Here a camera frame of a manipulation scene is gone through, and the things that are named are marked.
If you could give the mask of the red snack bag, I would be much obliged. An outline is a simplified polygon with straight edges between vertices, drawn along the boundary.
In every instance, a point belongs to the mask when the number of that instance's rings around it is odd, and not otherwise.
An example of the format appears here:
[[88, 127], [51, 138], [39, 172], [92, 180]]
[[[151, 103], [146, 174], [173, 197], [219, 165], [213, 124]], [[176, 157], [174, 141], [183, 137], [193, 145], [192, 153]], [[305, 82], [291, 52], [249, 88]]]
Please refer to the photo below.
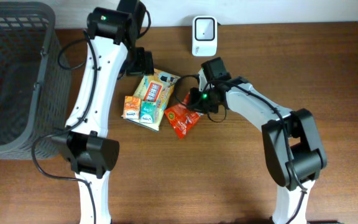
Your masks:
[[203, 113], [190, 111], [182, 104], [167, 108], [164, 114], [179, 139], [183, 139], [203, 116]]

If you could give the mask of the yellow snack bag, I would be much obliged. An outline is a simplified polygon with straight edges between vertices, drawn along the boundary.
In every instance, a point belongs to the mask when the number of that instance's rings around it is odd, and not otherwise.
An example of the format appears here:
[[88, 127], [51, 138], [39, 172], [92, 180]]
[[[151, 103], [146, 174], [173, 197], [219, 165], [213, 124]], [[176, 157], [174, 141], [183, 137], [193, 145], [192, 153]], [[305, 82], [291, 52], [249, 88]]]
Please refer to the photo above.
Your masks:
[[159, 126], [163, 118], [163, 113], [168, 106], [170, 96], [173, 93], [173, 87], [179, 76], [154, 69], [153, 75], [145, 75], [135, 90], [133, 96], [138, 97], [141, 101], [156, 102], [156, 117], [152, 124], [141, 123], [139, 119], [128, 119], [133, 123], [139, 124], [153, 131], [159, 132]]

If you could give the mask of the orange tissue pack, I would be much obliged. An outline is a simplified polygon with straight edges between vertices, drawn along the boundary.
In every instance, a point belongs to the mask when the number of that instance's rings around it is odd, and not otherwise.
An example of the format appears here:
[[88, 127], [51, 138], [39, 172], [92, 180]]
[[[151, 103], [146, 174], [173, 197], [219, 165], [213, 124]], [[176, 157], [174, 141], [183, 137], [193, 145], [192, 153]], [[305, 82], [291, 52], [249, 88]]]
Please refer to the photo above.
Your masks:
[[124, 119], [139, 119], [141, 99], [135, 96], [125, 96], [122, 117]]

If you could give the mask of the green tissue pack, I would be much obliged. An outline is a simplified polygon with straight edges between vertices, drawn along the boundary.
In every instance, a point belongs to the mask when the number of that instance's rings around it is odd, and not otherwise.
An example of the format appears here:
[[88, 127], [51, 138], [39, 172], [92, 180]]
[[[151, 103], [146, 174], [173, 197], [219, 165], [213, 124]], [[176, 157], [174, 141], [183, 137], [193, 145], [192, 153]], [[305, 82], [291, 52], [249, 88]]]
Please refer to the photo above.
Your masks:
[[140, 119], [141, 123], [152, 124], [155, 122], [156, 117], [156, 102], [143, 101], [140, 107]]

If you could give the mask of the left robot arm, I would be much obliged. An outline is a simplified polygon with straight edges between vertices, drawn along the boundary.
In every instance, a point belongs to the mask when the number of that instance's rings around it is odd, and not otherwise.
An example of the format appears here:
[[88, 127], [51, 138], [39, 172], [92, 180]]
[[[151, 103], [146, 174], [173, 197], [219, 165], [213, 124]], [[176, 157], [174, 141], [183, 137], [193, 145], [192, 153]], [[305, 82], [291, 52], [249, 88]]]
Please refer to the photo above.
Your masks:
[[117, 9], [97, 7], [86, 20], [87, 58], [80, 90], [64, 131], [52, 137], [75, 173], [80, 190], [80, 223], [111, 223], [109, 175], [119, 143], [107, 138], [114, 88], [123, 75], [151, 75], [152, 54], [136, 47], [150, 14], [139, 0], [120, 1]]

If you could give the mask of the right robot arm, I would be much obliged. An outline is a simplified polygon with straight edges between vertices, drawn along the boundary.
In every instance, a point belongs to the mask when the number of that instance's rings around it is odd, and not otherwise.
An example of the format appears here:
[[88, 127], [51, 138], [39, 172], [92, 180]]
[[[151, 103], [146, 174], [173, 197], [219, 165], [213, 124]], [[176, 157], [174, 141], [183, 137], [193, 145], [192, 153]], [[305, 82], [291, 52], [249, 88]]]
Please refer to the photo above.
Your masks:
[[280, 106], [246, 78], [231, 77], [219, 57], [202, 63], [195, 78], [199, 86], [190, 90], [189, 110], [210, 114], [223, 106], [261, 132], [266, 166], [277, 185], [271, 222], [306, 223], [309, 194], [328, 163], [312, 113]]

